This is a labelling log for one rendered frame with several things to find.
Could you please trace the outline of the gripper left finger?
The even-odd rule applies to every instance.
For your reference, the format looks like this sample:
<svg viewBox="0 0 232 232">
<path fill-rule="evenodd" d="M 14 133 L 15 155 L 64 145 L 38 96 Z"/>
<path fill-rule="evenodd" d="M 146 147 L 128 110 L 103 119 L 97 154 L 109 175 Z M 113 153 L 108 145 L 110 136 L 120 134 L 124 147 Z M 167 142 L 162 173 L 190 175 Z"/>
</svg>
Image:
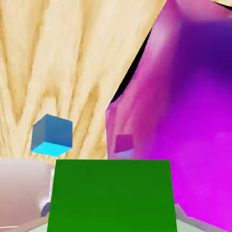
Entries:
<svg viewBox="0 0 232 232">
<path fill-rule="evenodd" d="M 40 217 L 19 227 L 19 232 L 47 232 L 48 216 Z"/>
</svg>

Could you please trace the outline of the large magenta box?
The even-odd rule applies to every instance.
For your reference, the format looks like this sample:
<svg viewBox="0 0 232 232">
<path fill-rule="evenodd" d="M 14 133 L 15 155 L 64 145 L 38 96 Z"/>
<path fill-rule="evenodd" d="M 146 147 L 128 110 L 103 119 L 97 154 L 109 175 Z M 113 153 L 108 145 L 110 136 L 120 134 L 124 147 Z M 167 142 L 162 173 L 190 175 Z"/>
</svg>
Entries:
<svg viewBox="0 0 232 232">
<path fill-rule="evenodd" d="M 232 7 L 167 0 L 106 110 L 108 158 L 169 160 L 174 201 L 232 232 Z"/>
</svg>

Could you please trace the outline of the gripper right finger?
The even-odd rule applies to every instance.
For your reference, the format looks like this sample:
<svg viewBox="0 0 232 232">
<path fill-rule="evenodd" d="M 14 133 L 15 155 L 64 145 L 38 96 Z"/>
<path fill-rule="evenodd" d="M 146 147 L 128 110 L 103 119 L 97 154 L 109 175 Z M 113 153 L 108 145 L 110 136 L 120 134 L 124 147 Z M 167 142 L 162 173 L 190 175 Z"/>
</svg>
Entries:
<svg viewBox="0 0 232 232">
<path fill-rule="evenodd" d="M 218 227 L 193 217 L 188 217 L 178 204 L 175 204 L 175 213 L 178 232 L 220 232 Z"/>
</svg>

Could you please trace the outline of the small green cube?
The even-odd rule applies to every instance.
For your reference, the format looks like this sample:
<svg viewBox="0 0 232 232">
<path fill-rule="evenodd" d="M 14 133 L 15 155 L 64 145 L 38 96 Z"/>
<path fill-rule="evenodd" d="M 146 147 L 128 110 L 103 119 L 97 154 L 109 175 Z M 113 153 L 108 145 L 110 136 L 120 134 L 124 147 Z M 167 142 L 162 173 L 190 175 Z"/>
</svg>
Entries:
<svg viewBox="0 0 232 232">
<path fill-rule="evenodd" d="M 167 160 L 58 160 L 47 232 L 177 232 Z"/>
</svg>

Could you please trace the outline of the small blue cube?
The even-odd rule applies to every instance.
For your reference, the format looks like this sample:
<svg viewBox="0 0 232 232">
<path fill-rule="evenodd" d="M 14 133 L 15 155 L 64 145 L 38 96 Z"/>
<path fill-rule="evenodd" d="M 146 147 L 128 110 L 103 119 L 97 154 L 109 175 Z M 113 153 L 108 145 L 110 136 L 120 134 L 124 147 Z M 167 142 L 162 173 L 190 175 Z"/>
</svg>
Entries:
<svg viewBox="0 0 232 232">
<path fill-rule="evenodd" d="M 72 121 L 46 114 L 33 125 L 31 152 L 58 157 L 72 147 Z"/>
</svg>

